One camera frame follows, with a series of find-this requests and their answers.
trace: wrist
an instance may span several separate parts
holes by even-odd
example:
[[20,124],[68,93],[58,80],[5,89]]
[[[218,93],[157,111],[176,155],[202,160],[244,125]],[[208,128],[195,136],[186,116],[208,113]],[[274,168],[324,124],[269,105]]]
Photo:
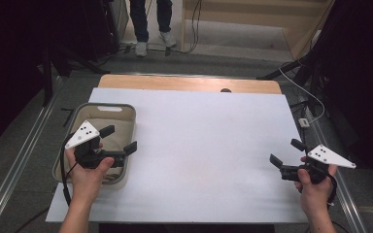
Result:
[[311,213],[306,214],[308,221],[312,225],[321,224],[324,222],[331,222],[331,218],[329,217],[329,212],[327,209],[313,211]]
[[91,198],[88,198],[84,195],[72,195],[71,206],[72,204],[77,204],[82,208],[90,208],[94,201],[95,200],[92,200]]
[[309,219],[323,218],[329,216],[329,212],[327,208],[316,208],[314,210],[306,212],[305,215]]

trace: cable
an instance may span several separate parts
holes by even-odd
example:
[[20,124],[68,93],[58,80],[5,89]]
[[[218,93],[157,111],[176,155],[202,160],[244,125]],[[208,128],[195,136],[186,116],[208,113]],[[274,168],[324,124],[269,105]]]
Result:
[[[306,112],[307,112],[307,107],[308,105],[307,104],[304,104],[304,106],[302,107],[302,111],[301,111],[301,118],[304,118],[304,116],[306,115]],[[306,144],[307,142],[307,136],[306,136],[306,133],[305,133],[305,129],[301,127],[301,140],[302,140],[302,143]]]
[[316,121],[317,119],[321,118],[323,116],[323,114],[325,113],[325,106],[323,105],[323,103],[321,102],[321,100],[319,100],[317,97],[315,97],[313,94],[311,94],[310,92],[308,92],[306,89],[302,88],[300,85],[298,85],[297,83],[295,83],[294,81],[292,81],[282,70],[281,70],[281,67],[278,68],[278,70],[281,72],[281,74],[283,74],[283,76],[289,80],[291,83],[293,83],[294,85],[296,85],[298,88],[302,89],[303,91],[305,91],[307,94],[309,94],[310,96],[312,96],[314,99],[316,99],[321,105],[322,105],[322,113],[320,114],[320,116],[316,117],[315,119],[311,120],[310,122],[308,123],[312,123],[314,121]]
[[75,110],[74,109],[61,108],[60,111],[68,111],[69,112],[68,117],[66,117],[66,120],[62,125],[63,127],[65,127],[68,124],[69,120],[71,119],[71,116],[72,116],[72,114],[74,113]]
[[[191,53],[195,50],[196,46],[198,45],[198,41],[199,41],[199,20],[201,18],[201,9],[202,9],[202,0],[199,0],[198,2],[196,2],[195,8],[193,9],[193,14],[192,14],[193,43],[189,45],[189,50],[181,51],[181,50],[170,49],[170,51],[179,52],[179,53]],[[195,19],[196,10],[198,10],[198,18],[196,21],[196,31],[195,31],[194,19]]]
[[[103,59],[105,59],[105,60],[103,60],[101,63],[98,63],[98,64],[94,64],[93,66],[95,66],[95,67],[97,67],[97,68],[101,68],[101,66],[103,66],[103,65],[105,65],[114,55],[116,55],[116,54],[119,54],[119,53],[122,53],[123,51],[125,51],[125,49],[124,50],[118,50],[116,53],[114,53],[114,54],[111,54],[111,55],[108,55],[108,56],[105,56]],[[86,69],[86,67],[85,66],[77,66],[77,65],[73,65],[73,64],[70,64],[70,66],[71,66],[71,68],[72,69],[74,69],[74,70],[84,70],[84,69]]]
[[337,186],[338,186],[338,183],[337,181],[335,180],[334,177],[332,177],[329,173],[326,173],[326,175],[331,179],[331,182],[332,182],[332,190],[331,190],[331,194],[329,195],[328,197],[328,201],[327,201],[327,204],[328,204],[328,208],[330,206],[333,206],[333,202],[334,202],[334,199],[335,199],[335,195],[337,194]]
[[334,225],[337,225],[339,228],[341,228],[341,229],[343,229],[344,230],[344,232],[346,232],[346,233],[350,233],[344,226],[342,226],[340,223],[338,223],[338,222],[336,222],[336,221],[332,221],[332,223],[334,224]]
[[72,136],[74,136],[74,133],[69,134],[65,138],[65,140],[62,143],[62,146],[60,148],[60,153],[59,153],[59,165],[60,165],[60,173],[61,173],[62,184],[63,184],[63,195],[65,196],[65,200],[66,200],[66,203],[68,203],[68,206],[71,203],[71,194],[69,193],[68,184],[67,184],[68,177],[67,177],[67,174],[65,172],[65,164],[64,164],[65,154],[64,153],[65,153],[65,146],[68,143],[69,139],[72,138]]
[[304,233],[308,233],[308,232],[311,232],[310,231],[310,226],[307,227],[307,229],[305,229]]
[[75,166],[77,166],[78,162],[75,162],[74,166],[72,166],[71,169],[69,169],[68,173],[66,174],[66,177],[68,178],[69,177],[69,174],[71,174],[72,170],[75,168]]
[[15,233],[19,233],[23,228],[25,228],[27,225],[29,225],[32,221],[34,221],[36,218],[38,218],[39,216],[43,215],[44,213],[46,213],[48,210],[50,209],[50,207],[46,207],[44,210],[42,210],[40,213],[36,214],[35,216],[33,216],[31,219],[29,219],[28,221],[26,221],[20,228],[17,229],[17,231],[15,231]]

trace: hole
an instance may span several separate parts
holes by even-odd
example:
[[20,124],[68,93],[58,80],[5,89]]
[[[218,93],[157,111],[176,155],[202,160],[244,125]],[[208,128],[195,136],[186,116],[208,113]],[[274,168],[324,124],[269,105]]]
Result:
[[122,112],[123,108],[120,107],[106,107],[106,106],[100,106],[98,107],[99,111],[106,111],[106,112]]
[[228,88],[223,88],[223,89],[220,90],[220,92],[232,92],[232,91]]

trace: white board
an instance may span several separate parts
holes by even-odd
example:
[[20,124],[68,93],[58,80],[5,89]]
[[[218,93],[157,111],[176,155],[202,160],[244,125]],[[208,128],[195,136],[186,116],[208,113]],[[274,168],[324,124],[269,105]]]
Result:
[[[138,141],[126,186],[104,185],[90,220],[307,221],[293,182],[269,162],[273,153],[299,165],[304,155],[290,145],[299,136],[284,95],[94,88],[89,102],[132,105]],[[47,221],[66,212],[60,184]]]

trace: forearm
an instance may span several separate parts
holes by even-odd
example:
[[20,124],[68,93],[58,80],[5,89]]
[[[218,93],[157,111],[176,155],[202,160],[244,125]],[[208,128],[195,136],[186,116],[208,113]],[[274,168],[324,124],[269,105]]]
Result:
[[329,217],[328,211],[317,213],[313,216],[308,216],[311,233],[335,233],[335,228]]
[[79,202],[72,198],[68,213],[60,227],[59,233],[85,233],[88,231],[88,220],[91,204]]

